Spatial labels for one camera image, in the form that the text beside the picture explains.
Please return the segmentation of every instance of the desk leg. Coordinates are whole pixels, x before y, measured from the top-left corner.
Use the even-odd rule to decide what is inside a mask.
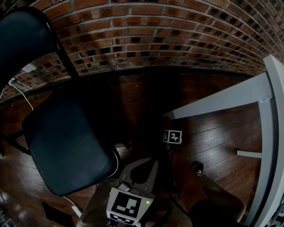
[[[252,206],[245,225],[254,226],[263,210],[273,182],[278,153],[278,118],[275,99],[258,102],[261,132],[262,158],[260,175]]]

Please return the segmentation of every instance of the chair seat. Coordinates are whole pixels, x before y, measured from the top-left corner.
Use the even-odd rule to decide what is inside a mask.
[[[92,186],[118,169],[115,147],[102,139],[81,105],[72,88],[60,89],[23,121],[32,158],[58,196]]]

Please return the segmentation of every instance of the dark wooden floorboard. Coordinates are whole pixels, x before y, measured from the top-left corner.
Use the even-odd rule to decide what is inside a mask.
[[[244,77],[196,73],[132,75],[96,78],[90,88],[94,94],[102,97],[96,108],[106,116],[103,119],[106,128],[109,127],[110,131],[115,129],[116,133],[125,133],[130,140],[131,149],[127,150],[115,134],[113,136],[123,166],[139,158],[150,157],[157,151],[163,129],[163,113],[244,80]],[[36,107],[53,92],[46,91],[28,99]],[[24,99],[3,106],[0,109],[2,132],[11,135],[21,130],[22,121],[30,112],[31,108]],[[238,157],[236,149],[261,152],[258,105],[254,103],[178,119],[172,122],[172,129],[182,130],[179,152],[185,153],[191,161],[203,162],[206,174],[245,202],[247,214],[258,182],[260,160]],[[24,137],[17,140],[25,145]],[[0,141],[0,148],[4,153],[0,158],[0,203],[8,207],[10,215],[19,226],[54,226],[46,218],[42,202],[70,214],[74,223],[77,222],[78,218],[70,202],[48,190],[30,156],[3,141]],[[95,186],[69,197],[84,209],[94,191]],[[155,192],[156,202],[147,214],[148,220],[153,222],[165,214],[165,205],[171,203],[165,192],[159,189]],[[191,222],[175,207],[165,226],[188,227]]]

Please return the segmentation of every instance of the black chair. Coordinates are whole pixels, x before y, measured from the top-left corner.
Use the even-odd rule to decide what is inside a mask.
[[[0,21],[0,90],[24,66],[56,52],[73,83],[61,88],[23,121],[23,132],[3,140],[31,155],[44,182],[58,196],[77,192],[114,175],[119,155],[103,130],[99,111],[88,103],[84,84],[51,22],[32,7]],[[24,134],[28,149],[16,142]]]

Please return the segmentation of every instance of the person's foot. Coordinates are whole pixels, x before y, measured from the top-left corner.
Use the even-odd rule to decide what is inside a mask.
[[[196,175],[198,177],[201,177],[203,174],[203,168],[204,165],[199,162],[199,161],[194,161],[193,163],[190,164],[190,166],[192,167],[192,169],[194,170],[194,172],[196,172]]]

